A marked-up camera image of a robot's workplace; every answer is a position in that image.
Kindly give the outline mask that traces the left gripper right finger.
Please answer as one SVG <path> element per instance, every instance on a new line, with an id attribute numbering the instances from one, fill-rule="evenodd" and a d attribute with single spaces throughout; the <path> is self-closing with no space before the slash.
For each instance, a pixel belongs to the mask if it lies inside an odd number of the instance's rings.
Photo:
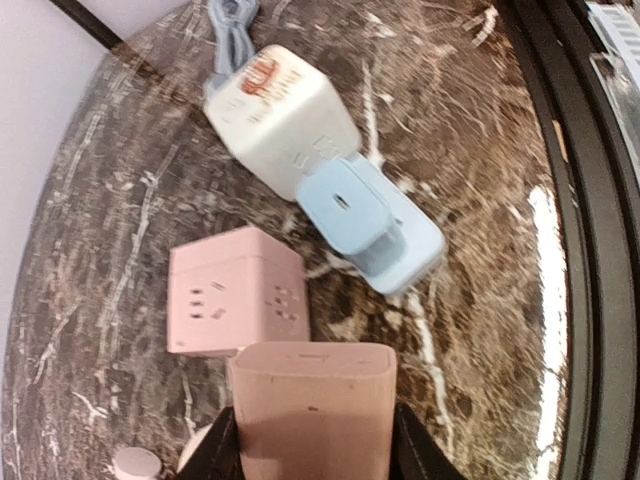
<path id="1" fill-rule="evenodd" d="M 394 411 L 391 480 L 466 480 L 408 404 Z"/>

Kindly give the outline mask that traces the pink cube socket adapter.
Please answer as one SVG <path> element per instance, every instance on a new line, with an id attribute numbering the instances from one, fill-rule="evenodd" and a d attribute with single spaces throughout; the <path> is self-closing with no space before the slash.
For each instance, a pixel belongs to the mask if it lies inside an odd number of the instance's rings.
<path id="1" fill-rule="evenodd" d="M 170 251 L 167 351 L 227 356 L 311 338 L 304 259 L 254 226 Z"/>

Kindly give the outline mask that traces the blue power strip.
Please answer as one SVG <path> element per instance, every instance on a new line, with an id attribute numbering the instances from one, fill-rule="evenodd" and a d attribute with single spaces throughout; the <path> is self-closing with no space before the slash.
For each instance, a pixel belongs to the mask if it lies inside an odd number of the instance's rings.
<path id="1" fill-rule="evenodd" d="M 216 74 L 204 112 L 231 155 L 279 197 L 296 202 L 367 283 L 398 296 L 442 257 L 442 232 L 359 151 L 360 134 L 326 77 L 292 97 Z"/>

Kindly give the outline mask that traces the white cube socket adapter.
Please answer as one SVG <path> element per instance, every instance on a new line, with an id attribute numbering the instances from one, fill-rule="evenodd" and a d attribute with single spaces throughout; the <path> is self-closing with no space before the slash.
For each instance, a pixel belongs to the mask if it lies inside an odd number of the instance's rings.
<path id="1" fill-rule="evenodd" d="M 281 45 L 260 50 L 204 104 L 232 157 L 286 201 L 324 162 L 361 147 L 329 77 Z"/>

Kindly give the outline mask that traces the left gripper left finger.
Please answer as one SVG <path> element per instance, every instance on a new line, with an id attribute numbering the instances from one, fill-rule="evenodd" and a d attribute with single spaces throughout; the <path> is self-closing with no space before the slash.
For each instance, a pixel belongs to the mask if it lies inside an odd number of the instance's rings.
<path id="1" fill-rule="evenodd" d="M 178 480 L 241 480 L 238 428 L 232 407 L 224 408 L 186 464 Z"/>

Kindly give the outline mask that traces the pink charger plug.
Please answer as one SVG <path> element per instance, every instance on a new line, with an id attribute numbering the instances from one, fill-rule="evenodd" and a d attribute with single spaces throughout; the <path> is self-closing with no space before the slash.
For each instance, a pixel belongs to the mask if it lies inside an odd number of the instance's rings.
<path id="1" fill-rule="evenodd" d="M 248 479 L 386 479 L 395 351 L 378 343 L 264 342 L 229 364 Z"/>

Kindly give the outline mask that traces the blue charger plug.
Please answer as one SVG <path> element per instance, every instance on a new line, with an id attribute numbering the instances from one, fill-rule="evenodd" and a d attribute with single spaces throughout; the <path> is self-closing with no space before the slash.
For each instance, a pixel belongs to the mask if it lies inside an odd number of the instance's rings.
<path id="1" fill-rule="evenodd" d="M 343 255 L 405 247 L 389 203 L 350 161 L 323 164 L 301 182 L 296 199 L 329 245 Z"/>

